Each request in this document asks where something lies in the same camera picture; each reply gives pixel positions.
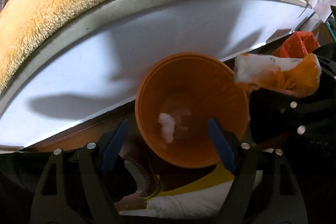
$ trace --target black object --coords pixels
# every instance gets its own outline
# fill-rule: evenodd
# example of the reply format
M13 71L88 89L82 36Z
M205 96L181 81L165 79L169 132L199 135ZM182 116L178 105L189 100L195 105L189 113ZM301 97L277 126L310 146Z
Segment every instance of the black object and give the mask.
M331 12L332 12L332 14L333 14L333 16L335 18L336 17L336 6L331 5L330 8L331 8Z
M336 44L328 44L314 51L322 74L314 95L296 98L271 90L259 89L251 93L250 125L253 140L262 143L281 133L296 134L304 127L305 135L336 135Z
M110 139L107 139L105 147L102 144L101 147L97 145L99 142L89 143L81 150L75 151L69 159L78 161L91 219L81 216L68 206L63 173L65 153L61 149L56 149L50 156L37 186L30 223L307 223L301 192L285 156L279 151L278 154L270 154L254 150L247 143L242 145L233 133L222 130L215 119L209 120L209 135L225 167L230 168L236 175L217 217L195 221L146 217L121 218L104 191L100 173L101 167L104 171L107 170L106 166L113 167L113 160L109 162L107 158L116 158L126 135L127 122L123 121ZM56 191L46 193L45 187L53 166L56 168ZM264 174L259 186L253 190L257 170L263 170Z

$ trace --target orange plastic bag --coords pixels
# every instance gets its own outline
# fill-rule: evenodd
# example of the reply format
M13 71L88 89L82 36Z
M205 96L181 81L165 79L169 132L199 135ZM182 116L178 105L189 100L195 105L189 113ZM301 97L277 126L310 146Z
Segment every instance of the orange plastic bag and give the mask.
M312 32L295 32L272 55L282 58L304 58L320 47Z
M319 61L312 53L303 59L240 54L235 60L235 83L247 92L264 88L303 98L316 92L320 75Z

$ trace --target black cloth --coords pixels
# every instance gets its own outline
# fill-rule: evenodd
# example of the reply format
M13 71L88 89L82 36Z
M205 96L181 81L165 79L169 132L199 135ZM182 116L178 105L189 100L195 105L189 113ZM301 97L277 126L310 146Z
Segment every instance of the black cloth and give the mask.
M309 224L330 224L336 219L335 157L317 155L300 140L283 148L301 189Z
M0 155L0 223L29 223L34 192L49 157L50 153L29 152ZM64 173L69 206L90 217L78 164L66 162ZM102 181L113 202L137 190L137 184L121 157L118 157L113 170L102 176Z

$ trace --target black fabric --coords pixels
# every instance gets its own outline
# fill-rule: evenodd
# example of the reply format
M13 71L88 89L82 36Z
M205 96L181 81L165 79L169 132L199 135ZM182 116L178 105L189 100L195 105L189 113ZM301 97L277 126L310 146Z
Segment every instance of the black fabric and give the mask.
M49 159L50 153L10 153L0 155L0 223L27 224L34 192ZM90 218L78 164L64 165L65 188L69 206L84 217ZM137 185L118 157L112 171L101 177L112 201L134 193Z
M122 216L125 224L210 224L213 218L206 219L170 219L142 216Z
M319 47L314 51L321 57L336 61L336 44L331 43ZM317 91L306 98L296 98L271 90L259 89L252 91L249 110L252 138L256 143L262 143L284 132L296 133L300 125L307 125L328 120L321 126L317 126L316 133L336 134L336 83L326 73L321 74L320 85ZM329 108L321 110L325 106L324 101L329 100ZM300 112L290 107L295 101L299 106L304 106Z
M320 151L312 153L311 149L293 138L287 141L283 152L299 183L309 224L335 223L335 156Z

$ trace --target orange cup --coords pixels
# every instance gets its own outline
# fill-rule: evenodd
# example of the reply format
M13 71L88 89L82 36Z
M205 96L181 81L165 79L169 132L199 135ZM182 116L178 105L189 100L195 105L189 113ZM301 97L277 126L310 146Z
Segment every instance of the orange cup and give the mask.
M170 144L161 136L160 113L175 120ZM149 70L136 95L135 115L142 137L159 157L176 166L201 168L219 161L208 135L209 118L241 139L249 108L229 67L206 55L180 53Z

